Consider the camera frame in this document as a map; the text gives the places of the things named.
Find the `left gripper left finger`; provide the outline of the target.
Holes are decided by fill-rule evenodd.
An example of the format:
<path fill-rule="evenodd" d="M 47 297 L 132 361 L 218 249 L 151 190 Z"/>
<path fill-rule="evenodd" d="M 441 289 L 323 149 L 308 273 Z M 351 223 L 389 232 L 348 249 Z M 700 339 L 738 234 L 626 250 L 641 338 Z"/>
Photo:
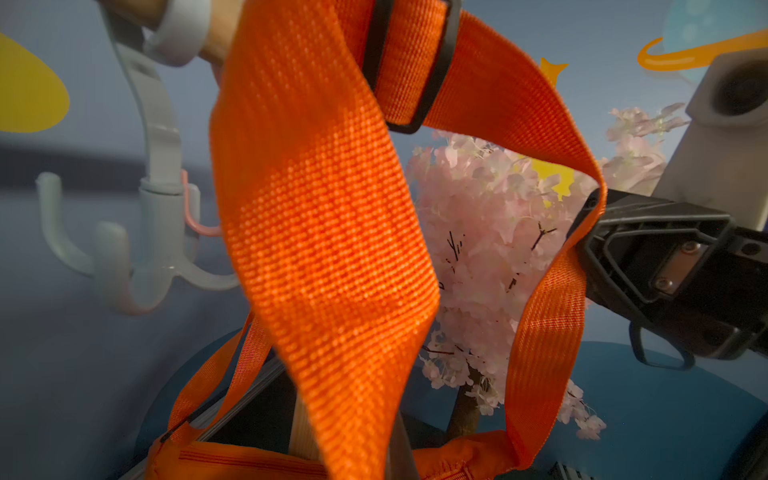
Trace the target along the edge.
<path fill-rule="evenodd" d="M 387 456 L 386 479 L 420 479 L 405 424 L 400 413 L 396 414 L 393 424 Z"/>

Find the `light blue hook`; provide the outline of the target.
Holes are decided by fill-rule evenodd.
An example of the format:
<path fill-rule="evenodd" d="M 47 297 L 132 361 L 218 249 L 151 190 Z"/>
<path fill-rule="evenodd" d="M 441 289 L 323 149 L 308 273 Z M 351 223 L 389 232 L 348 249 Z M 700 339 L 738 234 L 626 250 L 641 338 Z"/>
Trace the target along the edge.
<path fill-rule="evenodd" d="M 165 299 L 181 278 L 207 291 L 237 287 L 233 274 L 207 272 L 194 262 L 200 236 L 217 229 L 199 224 L 200 194 L 182 167 L 182 148 L 171 99 L 157 65 L 181 67 L 212 50 L 211 1 L 104 1 L 101 13 L 123 74 L 138 106 L 146 142 L 146 170 L 139 184 L 142 256 L 130 258 L 130 240 L 119 224 L 101 222 L 87 254 L 68 237 L 62 218 L 58 175 L 36 179 L 43 237 L 71 270 L 93 279 L 105 306 L 123 315 L 143 315 Z"/>

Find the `orange bag pink hook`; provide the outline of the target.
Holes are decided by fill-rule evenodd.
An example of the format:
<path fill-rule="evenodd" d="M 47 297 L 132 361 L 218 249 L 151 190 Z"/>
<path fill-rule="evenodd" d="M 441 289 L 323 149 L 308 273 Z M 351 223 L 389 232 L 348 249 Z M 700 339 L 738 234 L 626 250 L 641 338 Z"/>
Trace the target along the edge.
<path fill-rule="evenodd" d="M 427 103 L 425 89 L 436 85 Z M 210 122 L 223 237 L 251 304 L 182 390 L 149 479 L 381 479 L 440 292 L 389 136 L 475 136 L 595 180 L 539 68 L 454 1 L 248 1 Z M 275 349 L 321 458 L 201 443 L 186 420 L 238 361 L 230 409 Z"/>

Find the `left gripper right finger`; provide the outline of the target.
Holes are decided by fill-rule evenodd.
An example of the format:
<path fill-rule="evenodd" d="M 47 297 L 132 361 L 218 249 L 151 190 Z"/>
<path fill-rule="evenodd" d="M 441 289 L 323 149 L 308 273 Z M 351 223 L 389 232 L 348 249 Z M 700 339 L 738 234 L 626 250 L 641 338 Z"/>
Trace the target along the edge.
<path fill-rule="evenodd" d="M 698 357 L 767 353 L 767 234 L 725 212 L 616 190 L 576 246 L 590 300 L 626 318 L 635 358 L 653 333 Z"/>

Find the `aluminium frame bar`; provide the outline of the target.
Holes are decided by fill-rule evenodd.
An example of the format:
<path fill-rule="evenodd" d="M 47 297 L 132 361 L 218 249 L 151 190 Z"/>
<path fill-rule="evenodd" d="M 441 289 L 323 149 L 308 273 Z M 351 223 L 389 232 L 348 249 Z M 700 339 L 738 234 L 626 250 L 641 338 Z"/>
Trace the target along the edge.
<path fill-rule="evenodd" d="M 214 418 L 223 404 L 226 391 L 222 389 L 218 393 L 212 395 L 203 403 L 203 406 L 198 407 L 191 416 L 193 425 L 196 428 L 205 427 L 205 430 L 198 437 L 198 440 L 207 441 L 215 436 L 225 425 L 238 415 L 241 410 L 246 408 L 284 372 L 285 366 L 277 355 L 273 351 L 270 351 L 256 380 L 236 405 L 219 420 L 214 420 Z M 158 436 L 161 436 L 167 430 L 168 419 L 174 403 L 174 400 L 171 399 L 170 395 L 172 393 L 180 392 L 182 389 L 182 379 L 183 377 L 180 374 L 175 374 L 161 390 L 160 394 L 151 405 L 149 412 L 145 416 L 142 426 L 139 429 L 131 468 L 127 469 L 122 474 L 113 475 L 112 479 L 141 479 L 143 477 L 151 444 Z"/>

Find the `wooden hanging rack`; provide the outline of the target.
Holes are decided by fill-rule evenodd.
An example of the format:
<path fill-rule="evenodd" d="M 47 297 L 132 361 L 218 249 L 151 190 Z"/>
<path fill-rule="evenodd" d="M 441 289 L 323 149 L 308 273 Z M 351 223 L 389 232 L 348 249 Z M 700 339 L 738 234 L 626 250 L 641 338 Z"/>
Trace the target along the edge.
<path fill-rule="evenodd" d="M 157 307 L 176 277 L 204 290 L 237 286 L 232 275 L 197 267 L 186 250 L 181 146 L 170 98 L 156 65 L 185 66 L 201 56 L 220 63 L 232 39 L 239 1 L 105 1 L 108 24 L 145 126 L 147 175 L 140 193 L 147 257 L 129 261 L 125 230 L 104 223 L 96 231 L 95 280 L 114 310 L 129 315 Z"/>

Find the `pink cherry blossom tree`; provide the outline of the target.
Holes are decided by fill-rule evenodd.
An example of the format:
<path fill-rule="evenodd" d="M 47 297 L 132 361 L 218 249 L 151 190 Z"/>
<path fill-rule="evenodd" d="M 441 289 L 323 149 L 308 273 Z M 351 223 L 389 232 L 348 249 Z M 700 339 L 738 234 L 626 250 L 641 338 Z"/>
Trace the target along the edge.
<path fill-rule="evenodd" d="M 419 363 L 457 393 L 448 439 L 473 434 L 504 403 L 525 305 L 595 181 L 491 142 L 437 132 L 406 167 L 441 291 Z"/>

